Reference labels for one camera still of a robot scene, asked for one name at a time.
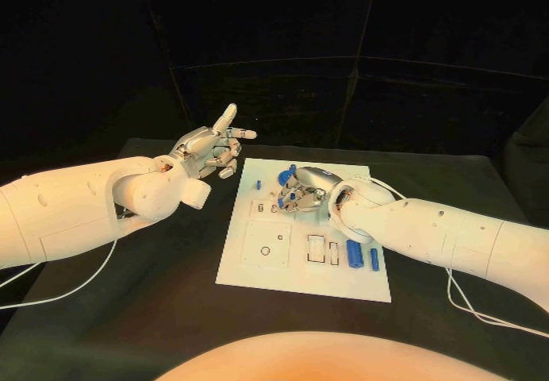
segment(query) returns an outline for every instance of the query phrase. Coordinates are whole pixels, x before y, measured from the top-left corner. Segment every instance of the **small part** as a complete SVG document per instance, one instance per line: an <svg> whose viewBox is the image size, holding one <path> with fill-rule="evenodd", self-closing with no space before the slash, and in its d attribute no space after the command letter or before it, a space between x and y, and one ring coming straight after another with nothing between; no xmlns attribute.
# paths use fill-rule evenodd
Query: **small part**
<svg viewBox="0 0 549 381"><path fill-rule="evenodd" d="M280 186L283 187L285 185L285 183L288 182L288 178L291 177L291 175L294 174L296 172L296 164L293 164L290 166L290 169L287 169L285 171L283 171L280 174L278 174L278 184Z"/></svg>
<svg viewBox="0 0 549 381"><path fill-rule="evenodd" d="M324 236L309 236L309 262L324 263Z"/></svg>
<svg viewBox="0 0 549 381"><path fill-rule="evenodd" d="M378 249L372 248L369 250L369 256L372 257L372 270L379 271L381 270L381 262L378 261Z"/></svg>
<svg viewBox="0 0 549 381"><path fill-rule="evenodd" d="M330 264L339 266L340 264L340 255L337 252L337 242L330 242Z"/></svg>
<svg viewBox="0 0 549 381"><path fill-rule="evenodd" d="M363 267L363 250L360 249L360 244L352 240L347 240L347 259L349 267Z"/></svg>

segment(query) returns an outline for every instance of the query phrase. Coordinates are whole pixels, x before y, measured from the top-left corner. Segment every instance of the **dark background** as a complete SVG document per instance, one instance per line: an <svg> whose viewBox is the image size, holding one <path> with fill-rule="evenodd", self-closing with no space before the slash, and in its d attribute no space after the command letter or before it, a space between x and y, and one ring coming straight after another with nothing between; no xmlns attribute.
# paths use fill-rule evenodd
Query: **dark background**
<svg viewBox="0 0 549 381"><path fill-rule="evenodd" d="M110 160L130 137L174 140L235 102L257 144L489 156L530 222L548 226L548 8L394 0L264 8L6 3L0 180Z"/></svg>

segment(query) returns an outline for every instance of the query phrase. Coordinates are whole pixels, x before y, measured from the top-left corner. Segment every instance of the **robotic hand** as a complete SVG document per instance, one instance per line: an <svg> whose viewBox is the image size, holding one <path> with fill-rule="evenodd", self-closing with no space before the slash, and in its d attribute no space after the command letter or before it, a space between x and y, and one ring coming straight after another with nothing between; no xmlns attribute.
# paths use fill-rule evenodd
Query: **robotic hand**
<svg viewBox="0 0 549 381"><path fill-rule="evenodd" d="M549 231L414 198L396 201L391 191L376 179L343 181L303 167L283 186L280 208L310 211L327 202L330 226L353 241L376 240L405 256L502 284L549 311Z"/></svg>
<svg viewBox="0 0 549 381"><path fill-rule="evenodd" d="M236 138L257 136L229 128L235 115L231 104L213 127L187 133L169 155L46 171L0 187L0 268L87 252L163 220L180 202L202 209L211 186L199 179L216 167L222 179L235 173Z"/></svg>

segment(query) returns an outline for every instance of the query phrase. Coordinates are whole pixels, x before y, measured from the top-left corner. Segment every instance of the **table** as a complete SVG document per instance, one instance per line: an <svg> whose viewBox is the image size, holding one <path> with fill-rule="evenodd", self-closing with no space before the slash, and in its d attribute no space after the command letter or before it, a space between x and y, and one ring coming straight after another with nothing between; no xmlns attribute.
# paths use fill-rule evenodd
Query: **table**
<svg viewBox="0 0 549 381"><path fill-rule="evenodd" d="M154 157L173 144L130 139L120 157ZM249 145L241 164L245 157L369 165L372 176L409 198L525 222L483 156ZM170 218L120 240L107 267L78 293L17 310L0 337L4 379L153 379L222 344L301 330L359 333L418 345L507 378L549 377L549 341L490 326L455 309L447 301L444 269L389 250L391 304L216 285L239 174L225 180L208 177L213 189L202 210L182 205ZM49 263L25 300L78 286L108 249L105 245ZM546 311L528 298L471 275L455 277L479 311L549 332Z"/></svg>

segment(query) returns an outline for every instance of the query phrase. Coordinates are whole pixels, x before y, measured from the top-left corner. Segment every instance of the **rectangular slot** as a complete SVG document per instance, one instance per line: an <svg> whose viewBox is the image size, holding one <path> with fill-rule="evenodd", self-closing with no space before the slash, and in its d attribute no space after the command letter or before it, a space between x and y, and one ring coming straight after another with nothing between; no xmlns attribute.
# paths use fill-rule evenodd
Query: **rectangular slot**
<svg viewBox="0 0 549 381"><path fill-rule="evenodd" d="M324 263L324 236L309 236L309 262Z"/></svg>
<svg viewBox="0 0 549 381"><path fill-rule="evenodd" d="M340 254L337 252L337 242L330 242L330 264L339 266Z"/></svg>

